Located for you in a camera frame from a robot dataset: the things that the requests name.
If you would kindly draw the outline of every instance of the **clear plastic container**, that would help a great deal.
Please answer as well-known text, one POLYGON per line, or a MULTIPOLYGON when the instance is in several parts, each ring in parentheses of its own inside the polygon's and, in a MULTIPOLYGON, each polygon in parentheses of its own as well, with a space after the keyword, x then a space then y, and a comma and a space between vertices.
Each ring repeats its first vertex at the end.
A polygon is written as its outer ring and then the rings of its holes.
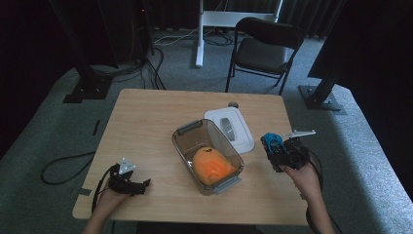
POLYGON ((197 120, 178 128, 172 135, 172 142, 202 194, 219 194, 241 181, 239 174, 244 169, 244 161, 212 121, 197 120), (236 170, 213 185, 203 184, 192 168, 192 159, 201 147, 215 148, 236 170))

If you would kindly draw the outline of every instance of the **white lid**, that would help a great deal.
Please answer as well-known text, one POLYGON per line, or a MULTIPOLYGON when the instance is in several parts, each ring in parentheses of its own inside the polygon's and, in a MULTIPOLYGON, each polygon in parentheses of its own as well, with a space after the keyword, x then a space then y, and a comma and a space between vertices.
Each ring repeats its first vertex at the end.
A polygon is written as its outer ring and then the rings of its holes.
POLYGON ((239 154, 254 148, 254 140, 240 110, 236 107, 227 107, 209 110, 205 118, 211 120, 227 137, 239 154))

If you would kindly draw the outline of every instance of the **orange plush toy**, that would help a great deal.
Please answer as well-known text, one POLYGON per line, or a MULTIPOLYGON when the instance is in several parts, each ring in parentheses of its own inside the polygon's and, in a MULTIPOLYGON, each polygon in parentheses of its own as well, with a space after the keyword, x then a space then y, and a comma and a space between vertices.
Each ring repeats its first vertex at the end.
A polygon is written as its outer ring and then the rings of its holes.
POLYGON ((194 155, 192 166, 198 179, 205 185, 213 185, 236 170, 227 158, 212 147, 199 149, 194 155))

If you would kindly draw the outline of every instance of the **light wood tabletop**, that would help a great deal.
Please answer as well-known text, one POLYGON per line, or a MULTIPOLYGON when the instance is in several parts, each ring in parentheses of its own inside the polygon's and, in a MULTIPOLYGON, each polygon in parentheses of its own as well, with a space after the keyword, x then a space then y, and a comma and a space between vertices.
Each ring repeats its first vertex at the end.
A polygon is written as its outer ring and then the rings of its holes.
POLYGON ((307 225, 307 203, 292 179, 276 173, 260 138, 291 133, 282 97, 185 91, 122 90, 94 155, 73 209, 89 218, 94 191, 103 174, 122 158, 136 165, 131 181, 151 178, 145 194, 130 197, 111 216, 119 220, 199 223, 307 225), (253 150, 241 154, 241 182, 218 195, 198 190, 174 147, 171 136, 182 125, 204 118, 208 110, 239 104, 252 137, 253 150))

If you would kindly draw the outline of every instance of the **human arm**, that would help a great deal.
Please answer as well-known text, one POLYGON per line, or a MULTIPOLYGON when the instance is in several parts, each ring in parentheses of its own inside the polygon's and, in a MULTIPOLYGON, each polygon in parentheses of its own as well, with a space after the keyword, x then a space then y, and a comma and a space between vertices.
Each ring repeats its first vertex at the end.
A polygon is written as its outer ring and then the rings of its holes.
POLYGON ((310 217, 316 229, 322 234, 334 233, 327 208, 321 194, 319 177, 315 168, 307 163, 299 170, 282 167, 295 183, 295 186, 307 201, 310 217))
POLYGON ((91 217, 89 218, 82 234, 101 234, 104 223, 113 211, 131 195, 120 194, 108 188, 100 194, 91 217))

